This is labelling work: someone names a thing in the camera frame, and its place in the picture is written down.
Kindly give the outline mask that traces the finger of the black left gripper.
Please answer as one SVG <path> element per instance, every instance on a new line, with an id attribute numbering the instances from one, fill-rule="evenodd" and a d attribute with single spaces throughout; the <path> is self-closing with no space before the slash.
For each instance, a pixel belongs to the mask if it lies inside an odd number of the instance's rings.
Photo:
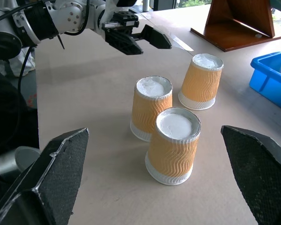
<path id="1" fill-rule="evenodd" d="M 105 31 L 105 41 L 113 48 L 119 50 L 125 55 L 141 55 L 143 50 L 136 41 L 129 35 L 118 30 Z"/>
<path id="2" fill-rule="evenodd" d="M 154 46 L 158 49 L 171 49 L 172 48 L 172 44 L 165 33 L 160 32 L 159 30 L 157 30 L 147 24 L 144 26 L 141 33 L 132 34 L 132 37 L 134 38 L 135 41 L 146 40 L 152 46 Z"/>

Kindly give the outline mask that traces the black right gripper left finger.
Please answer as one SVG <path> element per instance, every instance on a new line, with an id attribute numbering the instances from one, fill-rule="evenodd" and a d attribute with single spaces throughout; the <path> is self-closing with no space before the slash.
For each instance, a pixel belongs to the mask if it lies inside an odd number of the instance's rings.
<path id="1" fill-rule="evenodd" d="M 68 225 L 81 185 L 89 130 L 51 139 L 0 200 L 0 225 Z"/>

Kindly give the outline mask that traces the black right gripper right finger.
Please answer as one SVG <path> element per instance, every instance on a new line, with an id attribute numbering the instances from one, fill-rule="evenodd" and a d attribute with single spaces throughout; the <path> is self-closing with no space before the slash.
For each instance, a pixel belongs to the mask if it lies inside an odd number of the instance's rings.
<path id="1" fill-rule="evenodd" d="M 221 127 L 235 181 L 258 225 L 281 225 L 281 146 L 243 128 Z"/>

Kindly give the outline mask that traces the silver robot joint cylinder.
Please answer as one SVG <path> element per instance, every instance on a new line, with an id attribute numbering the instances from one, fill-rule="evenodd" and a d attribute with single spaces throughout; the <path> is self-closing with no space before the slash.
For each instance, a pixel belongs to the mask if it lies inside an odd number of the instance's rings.
<path id="1" fill-rule="evenodd" d="M 31 166 L 40 156 L 38 148 L 19 146 L 0 155 L 0 177 L 13 183 L 17 177 Z"/>

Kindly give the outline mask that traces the orange ripple paper cup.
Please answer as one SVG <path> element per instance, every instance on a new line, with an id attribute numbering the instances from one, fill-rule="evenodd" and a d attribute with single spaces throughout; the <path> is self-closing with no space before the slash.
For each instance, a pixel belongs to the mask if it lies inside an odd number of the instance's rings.
<path id="1" fill-rule="evenodd" d="M 172 107 L 172 92 L 171 82 L 162 76 L 147 76 L 136 82 L 130 129 L 137 138 L 150 141 L 158 114 Z"/>
<path id="2" fill-rule="evenodd" d="M 180 103 L 198 111 L 212 107 L 223 67 L 223 61 L 214 55 L 201 53 L 193 56 L 178 94 Z"/>
<path id="3" fill-rule="evenodd" d="M 145 156 L 149 174 L 158 182 L 175 186 L 192 174 L 201 122 L 191 111 L 172 107 L 162 111 Z"/>

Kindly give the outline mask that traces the brown wooden stand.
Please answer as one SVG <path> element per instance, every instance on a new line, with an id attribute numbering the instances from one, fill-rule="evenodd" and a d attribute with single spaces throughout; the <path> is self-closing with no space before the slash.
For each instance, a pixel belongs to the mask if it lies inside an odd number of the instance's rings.
<path id="1" fill-rule="evenodd" d="M 191 32 L 224 52 L 281 39 L 270 0 L 212 0 L 206 23 Z"/>

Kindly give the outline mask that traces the black robot torso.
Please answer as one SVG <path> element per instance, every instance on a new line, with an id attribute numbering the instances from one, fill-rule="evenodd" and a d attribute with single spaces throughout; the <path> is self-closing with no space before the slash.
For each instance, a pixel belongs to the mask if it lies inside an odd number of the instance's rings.
<path id="1" fill-rule="evenodd" d="M 37 109 L 0 73 L 0 155 L 19 146 L 39 148 Z"/>

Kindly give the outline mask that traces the blue plastic bin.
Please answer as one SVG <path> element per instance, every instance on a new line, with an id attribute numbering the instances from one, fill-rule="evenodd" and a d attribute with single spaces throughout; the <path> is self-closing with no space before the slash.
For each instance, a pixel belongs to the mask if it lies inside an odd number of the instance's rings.
<path id="1" fill-rule="evenodd" d="M 256 57 L 251 67 L 249 86 L 281 108 L 281 52 Z"/>

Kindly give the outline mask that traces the white crumpled cloth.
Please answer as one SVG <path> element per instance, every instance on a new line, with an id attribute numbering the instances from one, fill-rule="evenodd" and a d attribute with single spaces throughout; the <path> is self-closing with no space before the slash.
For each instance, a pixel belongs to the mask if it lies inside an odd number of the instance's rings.
<path id="1" fill-rule="evenodd" d="M 3 76 L 19 77 L 28 49 L 28 47 L 21 49 L 20 53 L 16 57 L 7 61 L 0 60 L 0 73 Z M 23 76 L 25 76 L 28 72 L 35 70 L 35 57 L 32 55 L 33 50 L 34 49 L 31 50 L 31 53 L 28 56 Z"/>

